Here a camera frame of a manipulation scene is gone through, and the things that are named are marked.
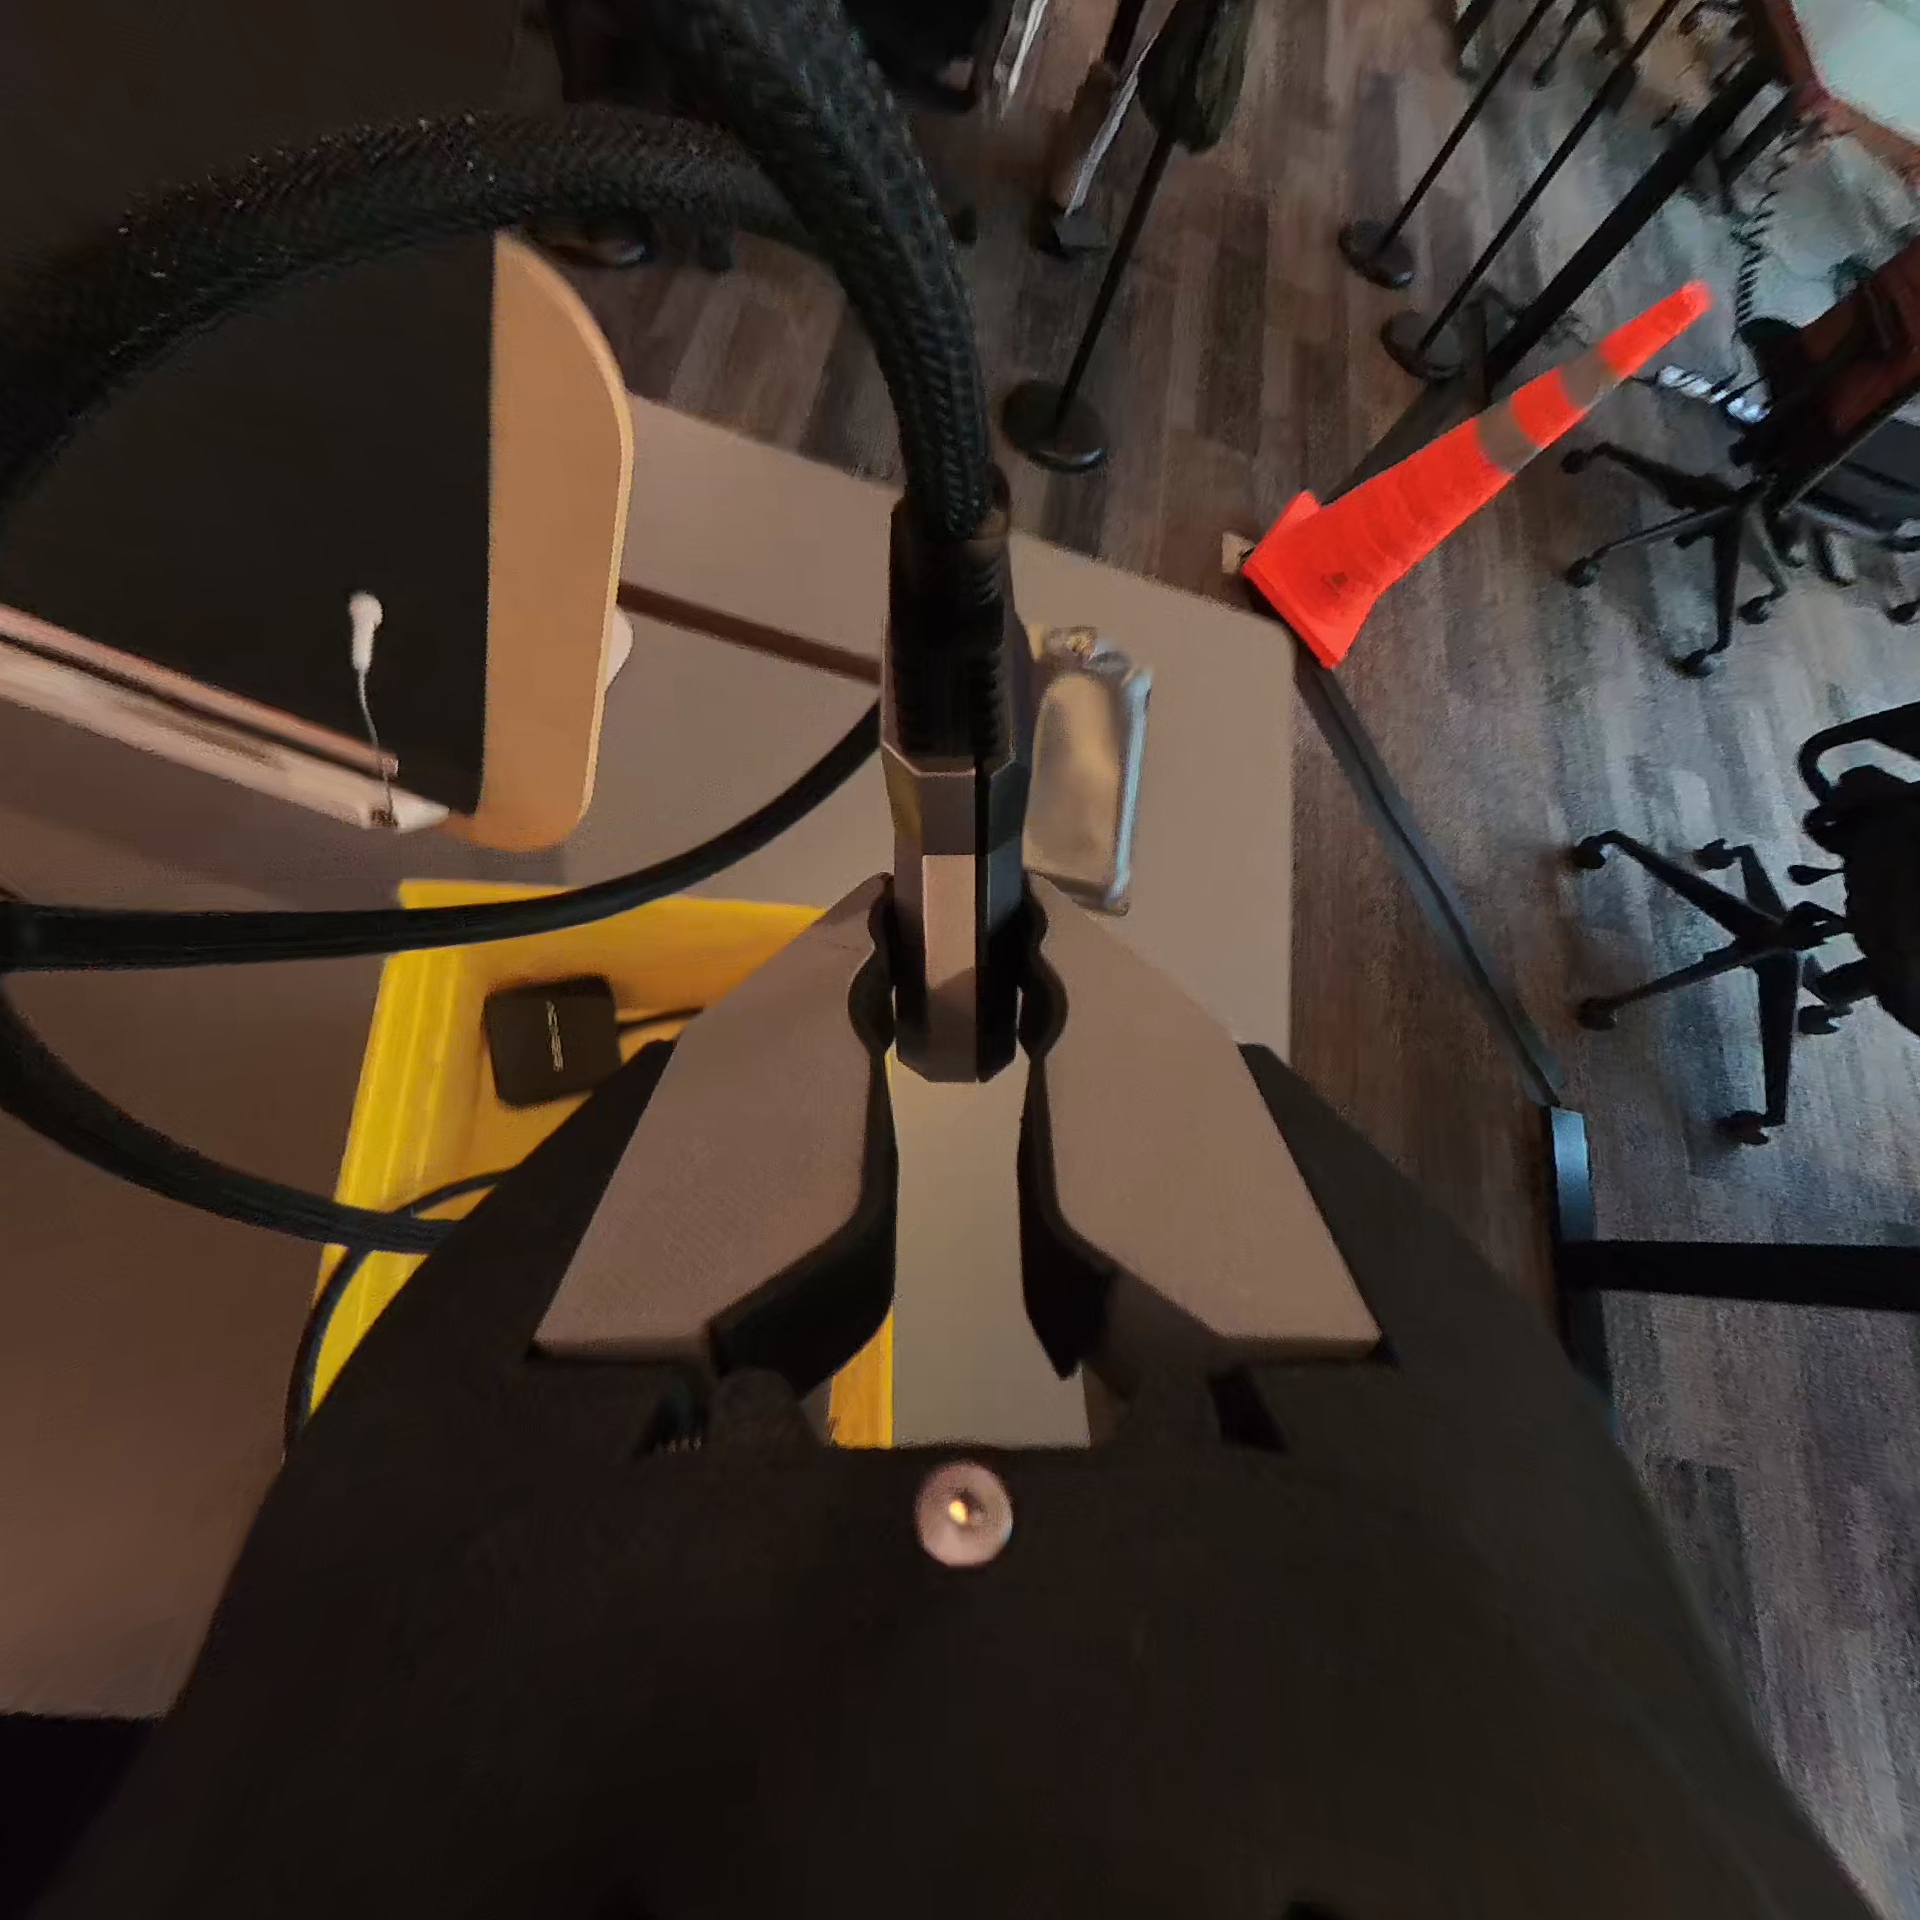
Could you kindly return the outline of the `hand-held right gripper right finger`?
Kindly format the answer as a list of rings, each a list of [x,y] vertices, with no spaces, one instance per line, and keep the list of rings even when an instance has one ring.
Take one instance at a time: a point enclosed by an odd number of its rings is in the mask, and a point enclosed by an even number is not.
[[[1019,1040],[1024,1310],[1056,1374],[1378,1351],[1242,1046],[1066,895],[1031,895]]]

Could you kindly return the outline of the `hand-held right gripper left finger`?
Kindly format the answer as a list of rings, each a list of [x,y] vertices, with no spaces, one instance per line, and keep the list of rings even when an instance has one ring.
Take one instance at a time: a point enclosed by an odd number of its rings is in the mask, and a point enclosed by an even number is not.
[[[535,1333],[552,1361],[779,1376],[804,1398],[897,1290],[895,1001],[859,883],[664,1066]]]

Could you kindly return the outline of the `yellow plastic bin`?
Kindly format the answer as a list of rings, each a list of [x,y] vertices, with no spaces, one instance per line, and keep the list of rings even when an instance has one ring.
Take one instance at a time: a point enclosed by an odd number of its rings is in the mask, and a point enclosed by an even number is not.
[[[392,955],[380,975],[368,1048],[333,1198],[458,1225],[496,1181],[547,1142],[585,1095],[529,1111],[496,1102],[483,999],[562,977],[616,986],[623,1063],[673,1040],[711,1001],[821,917],[818,905],[673,896],[600,925]],[[296,1353],[282,1451],[306,1427],[352,1349],[419,1270],[419,1255],[329,1246]],[[829,1440],[887,1450],[897,1440],[897,1325],[833,1379]]]

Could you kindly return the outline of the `black hdmi cable green plugs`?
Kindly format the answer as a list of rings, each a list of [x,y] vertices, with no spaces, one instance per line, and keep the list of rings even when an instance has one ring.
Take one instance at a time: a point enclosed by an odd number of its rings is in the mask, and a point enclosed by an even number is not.
[[[533,939],[666,902],[768,849],[826,806],[880,749],[867,709],[801,779],[743,824],[652,867],[547,896],[370,911],[145,911],[4,902],[2,975],[125,975],[343,962]],[[2,998],[2,1110],[120,1184],[260,1233],[421,1257],[448,1225],[333,1203],[220,1165],[138,1121],[69,1070]]]

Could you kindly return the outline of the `small black adapter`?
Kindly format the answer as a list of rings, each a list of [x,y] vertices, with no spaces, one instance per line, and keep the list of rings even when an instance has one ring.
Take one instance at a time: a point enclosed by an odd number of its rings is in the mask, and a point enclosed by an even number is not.
[[[623,1067],[609,977],[498,987],[483,999],[483,1037],[496,1102],[509,1111],[593,1093]]]

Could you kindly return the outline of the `black office chair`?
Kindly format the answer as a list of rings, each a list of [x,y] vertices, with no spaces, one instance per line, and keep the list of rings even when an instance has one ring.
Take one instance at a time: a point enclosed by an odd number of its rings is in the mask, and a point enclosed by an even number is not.
[[[1612,465],[1671,509],[1572,560],[1570,587],[1596,585],[1607,560],[1640,547],[1713,551],[1715,639],[1671,661],[1693,679],[1715,673],[1740,619],[1770,619],[1805,545],[1840,537],[1892,558],[1916,554],[1916,248],[1810,323],[1760,318],[1735,335],[1756,365],[1762,416],[1735,437],[1728,473],[1681,472],[1612,442],[1563,461],[1567,473]]]
[[[1719,1118],[1722,1138],[1735,1146],[1767,1146],[1785,1127],[1800,1040],[1831,1037],[1867,1001],[1906,1034],[1919,1031],[1919,783],[1877,761],[1835,776],[1824,769],[1829,758],[1851,749],[1916,761],[1919,705],[1824,727],[1797,754],[1797,776],[1813,800],[1804,833],[1829,864],[1792,867],[1791,878],[1804,890],[1837,881],[1842,907],[1785,902],[1749,845],[1713,841],[1684,867],[1627,833],[1604,831],[1575,841],[1567,856],[1578,873],[1603,871],[1621,856],[1727,936],[1722,950],[1690,968],[1581,999],[1575,1006],[1579,1027],[1603,1034],[1642,1001],[1735,971],[1754,977],[1764,1107]]]

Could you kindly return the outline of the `orange traffic cone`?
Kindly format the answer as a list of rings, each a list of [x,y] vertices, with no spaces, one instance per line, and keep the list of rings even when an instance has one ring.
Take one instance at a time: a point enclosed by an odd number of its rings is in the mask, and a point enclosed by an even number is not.
[[[1709,310],[1707,281],[1691,280],[1339,499],[1296,495],[1239,579],[1312,661],[1343,666],[1393,585]]]

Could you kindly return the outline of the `black board on white stand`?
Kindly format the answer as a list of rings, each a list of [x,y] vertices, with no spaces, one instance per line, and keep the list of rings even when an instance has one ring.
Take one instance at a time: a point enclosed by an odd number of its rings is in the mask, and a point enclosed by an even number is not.
[[[77,809],[108,750],[141,753],[360,833],[553,849],[593,800],[631,495],[609,338],[517,235],[280,296],[8,511],[4,800]]]

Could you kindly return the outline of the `black stanchion post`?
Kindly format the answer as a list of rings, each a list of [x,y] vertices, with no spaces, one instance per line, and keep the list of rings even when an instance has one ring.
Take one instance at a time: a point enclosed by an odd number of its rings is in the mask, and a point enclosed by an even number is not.
[[[1481,65],[1469,101],[1464,106],[1451,130],[1439,145],[1404,205],[1385,221],[1352,221],[1339,227],[1336,238],[1337,251],[1357,277],[1385,289],[1387,294],[1411,289],[1418,263],[1405,241],[1405,232],[1415,213],[1428,202],[1428,195],[1451,165],[1451,159],[1467,142],[1467,135],[1476,130],[1476,123],[1495,99],[1499,85],[1536,42],[1552,13],[1557,13],[1554,2],[1528,5],[1520,25],[1498,49],[1498,56]]]
[[[1101,58],[1088,75],[1100,120],[1083,123],[1066,197],[1043,215],[1041,245],[1063,258],[1100,251],[1101,277],[1068,370],[1015,385],[1000,411],[1003,437],[1035,467],[1090,473],[1108,461],[1113,435],[1088,390],[1090,374],[1172,160],[1212,153],[1233,128],[1256,17],[1258,5],[1244,2],[1170,5],[1127,66]],[[1105,233],[1088,213],[1090,189],[1132,118],[1151,128],[1151,147],[1119,232]]]
[[[1460,283],[1378,329],[1423,382],[1517,374],[1696,174],[1728,208],[1767,145],[1820,114],[1792,5],[1567,5],[1541,63],[1517,73],[1472,135],[1487,134],[1495,186],[1524,160],[1531,176]]]

